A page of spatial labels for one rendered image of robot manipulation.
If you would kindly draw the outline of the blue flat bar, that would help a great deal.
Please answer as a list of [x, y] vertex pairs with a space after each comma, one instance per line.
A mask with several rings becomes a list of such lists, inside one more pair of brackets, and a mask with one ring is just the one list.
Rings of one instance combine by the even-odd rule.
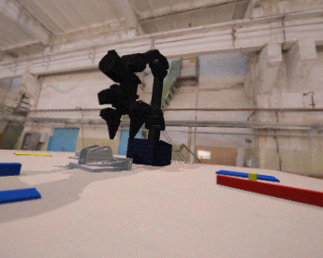
[[36, 188], [0, 191], [0, 204], [41, 199]]

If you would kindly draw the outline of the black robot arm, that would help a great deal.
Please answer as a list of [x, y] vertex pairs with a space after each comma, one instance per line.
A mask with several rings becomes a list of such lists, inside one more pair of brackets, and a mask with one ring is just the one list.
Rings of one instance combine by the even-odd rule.
[[154, 112], [153, 116], [148, 116], [149, 119], [145, 122], [145, 128], [149, 130], [147, 139], [159, 140], [160, 132], [165, 131], [166, 128], [161, 100], [163, 81], [168, 74], [169, 62], [165, 56], [160, 54], [159, 50], [123, 55], [121, 58], [118, 55], [116, 50], [109, 50], [108, 54], [99, 62], [99, 70], [119, 85], [113, 83], [109, 88], [100, 91], [98, 93], [98, 104], [111, 104], [113, 106], [120, 101], [126, 104], [125, 88], [120, 87], [127, 86], [137, 90], [141, 81], [135, 72], [142, 72], [149, 64], [154, 75], [151, 101]]

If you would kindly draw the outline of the dark red long bar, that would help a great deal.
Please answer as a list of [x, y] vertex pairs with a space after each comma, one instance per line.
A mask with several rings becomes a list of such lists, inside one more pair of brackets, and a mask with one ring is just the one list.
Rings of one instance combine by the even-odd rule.
[[266, 194], [286, 200], [323, 207], [323, 193], [318, 191], [303, 190], [279, 184], [274, 185], [250, 179], [219, 175], [217, 176], [216, 183], [256, 194]]

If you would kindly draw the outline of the blue flat rectangular plate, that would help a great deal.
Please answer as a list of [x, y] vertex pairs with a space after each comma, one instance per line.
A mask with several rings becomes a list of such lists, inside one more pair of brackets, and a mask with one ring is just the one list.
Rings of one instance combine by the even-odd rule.
[[[224, 170], [220, 170], [218, 172], [216, 172], [216, 174], [218, 175], [224, 175], [224, 176], [237, 176], [237, 177], [244, 177], [244, 178], [249, 178], [249, 173], [245, 173], [245, 172], [231, 172], [231, 171], [224, 171]], [[273, 182], [279, 182], [280, 180], [273, 177], [273, 176], [266, 176], [266, 175], [259, 175], [257, 174], [257, 179], [261, 179], [261, 180], [267, 180], [267, 181], [273, 181]]]

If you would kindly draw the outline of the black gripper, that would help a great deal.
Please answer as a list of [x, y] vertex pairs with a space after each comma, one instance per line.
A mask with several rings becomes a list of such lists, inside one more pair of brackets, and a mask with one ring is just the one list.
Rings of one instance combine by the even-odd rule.
[[122, 115], [128, 114], [130, 118], [129, 126], [129, 139], [133, 140], [141, 126], [149, 119], [148, 116], [153, 116], [154, 109], [151, 105], [136, 99], [139, 99], [137, 91], [131, 87], [121, 86], [125, 88], [126, 104], [118, 102], [111, 107], [102, 108], [99, 112], [99, 116], [105, 120], [108, 126], [109, 137], [114, 139], [118, 127], [120, 125], [120, 119]]

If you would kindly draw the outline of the blue rectangular bar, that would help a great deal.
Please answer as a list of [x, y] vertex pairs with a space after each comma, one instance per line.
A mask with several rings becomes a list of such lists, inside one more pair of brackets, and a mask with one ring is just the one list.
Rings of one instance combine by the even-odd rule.
[[0, 177], [20, 175], [22, 164], [4, 163], [0, 164]]

